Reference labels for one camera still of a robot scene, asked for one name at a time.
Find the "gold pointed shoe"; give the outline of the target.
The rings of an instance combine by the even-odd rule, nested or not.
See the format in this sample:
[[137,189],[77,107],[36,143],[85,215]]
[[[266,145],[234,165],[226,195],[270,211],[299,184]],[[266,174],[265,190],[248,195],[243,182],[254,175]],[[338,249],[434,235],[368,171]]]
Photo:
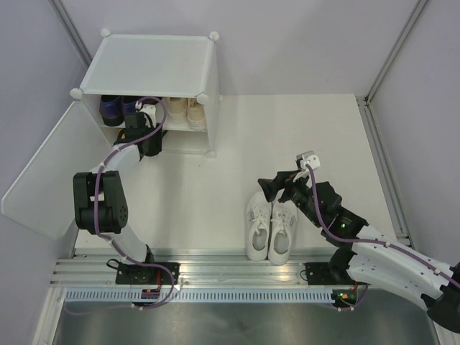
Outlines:
[[114,142],[114,145],[117,145],[117,144],[124,144],[126,143],[126,137],[125,137],[125,129],[120,129],[118,134],[117,134],[117,138],[116,138],[116,141]]

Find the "purple loafer shoe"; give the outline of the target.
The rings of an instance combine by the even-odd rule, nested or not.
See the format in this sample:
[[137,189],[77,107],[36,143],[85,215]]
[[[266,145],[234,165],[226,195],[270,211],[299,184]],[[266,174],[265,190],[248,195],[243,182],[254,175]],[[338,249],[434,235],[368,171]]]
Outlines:
[[123,121],[121,112],[121,96],[102,95],[99,104],[99,113],[106,126],[116,127]]
[[138,112],[142,108],[140,96],[122,96],[121,97],[121,110],[123,117],[126,118],[129,114]]

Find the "beige sneaker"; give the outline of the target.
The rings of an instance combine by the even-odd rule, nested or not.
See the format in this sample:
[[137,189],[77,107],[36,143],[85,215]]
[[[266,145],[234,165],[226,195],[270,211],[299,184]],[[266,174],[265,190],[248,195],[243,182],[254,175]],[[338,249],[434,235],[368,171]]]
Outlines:
[[173,124],[184,124],[187,121],[187,98],[166,98],[168,121]]
[[195,98],[188,99],[187,121],[189,128],[192,130],[204,131],[207,129],[204,107]]

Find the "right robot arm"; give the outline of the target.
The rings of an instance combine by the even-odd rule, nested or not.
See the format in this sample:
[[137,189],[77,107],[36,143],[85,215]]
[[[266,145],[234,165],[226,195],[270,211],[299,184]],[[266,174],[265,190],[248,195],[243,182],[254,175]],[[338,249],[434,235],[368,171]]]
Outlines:
[[258,183],[268,201],[292,203],[337,250],[328,276],[337,284],[373,285],[422,308],[445,329],[459,332],[459,266],[421,254],[376,230],[341,205],[329,182],[278,172]]

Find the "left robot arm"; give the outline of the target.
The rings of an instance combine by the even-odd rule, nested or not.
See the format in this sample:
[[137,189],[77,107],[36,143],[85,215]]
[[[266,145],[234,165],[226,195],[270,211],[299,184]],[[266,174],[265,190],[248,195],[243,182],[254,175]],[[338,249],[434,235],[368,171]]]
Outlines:
[[179,264],[158,263],[150,247],[128,225],[129,210],[121,178],[144,157],[162,150],[162,124],[145,112],[125,118],[109,155],[89,172],[73,177],[75,222],[79,229],[106,241],[120,258],[106,264],[118,285],[174,285]]

